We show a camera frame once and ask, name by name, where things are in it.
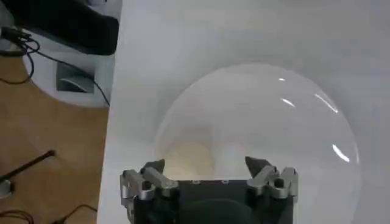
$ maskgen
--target computer monitor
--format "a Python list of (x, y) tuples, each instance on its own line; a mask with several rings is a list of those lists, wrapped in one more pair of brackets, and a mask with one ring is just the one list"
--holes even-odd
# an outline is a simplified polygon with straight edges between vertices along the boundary
[(84, 54), (115, 53), (119, 22), (76, 0), (0, 0), (15, 24)]
[[(12, 27), (13, 17), (8, 12), (5, 5), (0, 1), (0, 27)], [(7, 50), (10, 47), (10, 42), (0, 38), (0, 51)]]

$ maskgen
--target glass dome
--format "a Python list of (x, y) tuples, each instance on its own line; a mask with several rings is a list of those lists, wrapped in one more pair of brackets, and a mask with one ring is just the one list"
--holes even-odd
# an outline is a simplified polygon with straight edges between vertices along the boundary
[(249, 179), (244, 157), (299, 173), (298, 223), (350, 223), (358, 149), (347, 120), (311, 80), (261, 64), (223, 68), (173, 103), (155, 138), (175, 180)]

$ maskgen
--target white table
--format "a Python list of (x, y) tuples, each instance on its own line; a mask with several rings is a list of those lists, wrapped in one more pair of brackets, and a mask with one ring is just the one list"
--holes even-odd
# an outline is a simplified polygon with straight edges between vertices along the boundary
[(119, 174), (154, 159), (154, 136), (176, 97), (215, 69), (252, 61), (296, 71), (333, 98), (360, 153), (353, 223), (389, 223), (389, 7), (385, 0), (124, 1), (97, 223), (128, 223)]

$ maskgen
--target wooden floor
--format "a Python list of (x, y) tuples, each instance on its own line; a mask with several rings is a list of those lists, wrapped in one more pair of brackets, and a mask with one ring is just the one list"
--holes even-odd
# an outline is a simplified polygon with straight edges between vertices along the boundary
[[(0, 58), (0, 77), (22, 80), (19, 58)], [(22, 209), (35, 223), (48, 224), (79, 204), (97, 208), (108, 109), (61, 103), (32, 82), (0, 83), (0, 175), (50, 149), (56, 158), (23, 172), (12, 181), (16, 191), (0, 200), (0, 211)], [(22, 223), (0, 219), (0, 223)], [(67, 224), (96, 223), (96, 214), (81, 209)]]

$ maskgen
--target cable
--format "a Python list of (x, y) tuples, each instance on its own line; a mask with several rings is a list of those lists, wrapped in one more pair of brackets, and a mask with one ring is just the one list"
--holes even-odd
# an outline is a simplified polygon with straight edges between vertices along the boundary
[(0, 78), (0, 82), (4, 82), (4, 83), (9, 84), (9, 85), (21, 85), (21, 84), (24, 84), (24, 83), (30, 81), (30, 79), (32, 78), (32, 76), (34, 75), (34, 72), (35, 72), (34, 61), (33, 61), (30, 54), (34, 53), (36, 51), (39, 51), (41, 46), (39, 45), (38, 42), (31, 40), (32, 42), (34, 42), (37, 45), (37, 47), (32, 48), (32, 50), (29, 52), (27, 50), (27, 47), (25, 46), (24, 42), (22, 41), (22, 39), (29, 41), (29, 39), (30, 39), (29, 35), (27, 35), (25, 33), (21, 33), (17, 30), (13, 30), (13, 29), (2, 28), (1, 37), (10, 41), (11, 43), (15, 44), (16, 46), (18, 46), (20, 51), (0, 51), (0, 56), (3, 56), (3, 57), (23, 57), (26, 55), (30, 61), (31, 70), (30, 70), (30, 73), (27, 76), (27, 78), (22, 80), (22, 81), (9, 81), (9, 80)]
[(69, 212), (69, 214), (67, 214), (66, 216), (52, 222), (51, 224), (65, 224), (66, 220), (68, 218), (70, 218), (74, 213), (76, 213), (80, 208), (87, 208), (91, 211), (94, 211), (94, 212), (98, 212), (98, 210), (90, 205), (79, 205), (78, 207), (76, 207), (75, 209), (73, 209), (71, 212)]
[(91, 81), (93, 82), (93, 84), (96, 85), (96, 87), (97, 87), (97, 88), (99, 89), (99, 91), (101, 92), (101, 94), (102, 94), (102, 96), (103, 96), (103, 98), (104, 98), (105, 103), (106, 103), (108, 106), (110, 106), (110, 101), (108, 101), (108, 98), (107, 98), (107, 96), (105, 95), (103, 89), (99, 86), (99, 84), (96, 83), (95, 79), (94, 79), (91, 75), (89, 75), (86, 71), (84, 71), (83, 69), (78, 68), (77, 66), (74, 66), (74, 65), (72, 65), (72, 64), (69, 64), (69, 63), (67, 63), (67, 62), (65, 62), (65, 61), (61, 61), (61, 60), (58, 60), (58, 59), (53, 58), (53, 57), (51, 57), (51, 56), (48, 56), (48, 55), (46, 55), (46, 54), (44, 54), (44, 53), (42, 53), (42, 52), (40, 52), (40, 51), (37, 51), (36, 53), (39, 54), (39, 55), (41, 55), (42, 57), (45, 57), (45, 58), (50, 59), (50, 60), (52, 60), (52, 61), (56, 61), (56, 62), (58, 62), (58, 63), (67, 65), (67, 66), (69, 66), (69, 67), (71, 67), (71, 68), (73, 68), (73, 69), (79, 71), (79, 72), (80, 72), (80, 73), (79, 73), (80, 76), (82, 76), (82, 77), (84, 77), (84, 78), (87, 78), (87, 79), (91, 80)]
[[(7, 28), (7, 27), (1, 28), (0, 34), (1, 34), (1, 36), (0, 36), (1, 38), (9, 40), (10, 42), (12, 42), (16, 46), (18, 46), (20, 49), (20, 51), (0, 51), (0, 56), (23, 57), (26, 55), (31, 63), (31, 71), (26, 79), (24, 79), (22, 81), (14, 82), (14, 81), (9, 81), (9, 80), (0, 78), (0, 82), (4, 82), (4, 83), (9, 84), (9, 85), (20, 85), (20, 84), (28, 82), (32, 78), (34, 71), (35, 71), (35, 65), (34, 65), (34, 61), (31, 57), (31, 54), (36, 53), (36, 54), (41, 55), (42, 57), (45, 57), (45, 58), (50, 59), (52, 61), (56, 61), (57, 63), (67, 65), (67, 66), (79, 71), (79, 76), (91, 80), (93, 82), (93, 84), (96, 85), (98, 90), (101, 92), (105, 102), (107, 103), (108, 106), (110, 106), (110, 102), (108, 101), (107, 96), (104, 94), (103, 89), (96, 83), (95, 79), (91, 75), (89, 75), (84, 70), (78, 68), (77, 66), (69, 64), (65, 61), (58, 60), (56, 58), (53, 58), (51, 56), (48, 56), (48, 55), (40, 52), (41, 46), (40, 46), (39, 42), (37, 42), (36, 40), (31, 38), (30, 34), (24, 33), (20, 30)], [(30, 45), (28, 45), (28, 43), (34, 43), (36, 45), (36, 48), (31, 47)]]
[(26, 56), (28, 57), (28, 59), (30, 61), (30, 65), (31, 65), (31, 70), (30, 70), (30, 73), (27, 76), (27, 78), (22, 80), (22, 81), (9, 81), (9, 80), (0, 78), (0, 82), (4, 82), (4, 83), (9, 84), (9, 85), (21, 85), (21, 84), (24, 84), (24, 83), (30, 81), (30, 79), (32, 78), (32, 76), (34, 75), (34, 72), (35, 72), (35, 65), (34, 65), (34, 61), (31, 57), (31, 55), (26, 54)]
[(28, 212), (22, 210), (9, 210), (0, 212), (0, 219), (19, 219), (27, 224), (34, 224), (34, 218)]

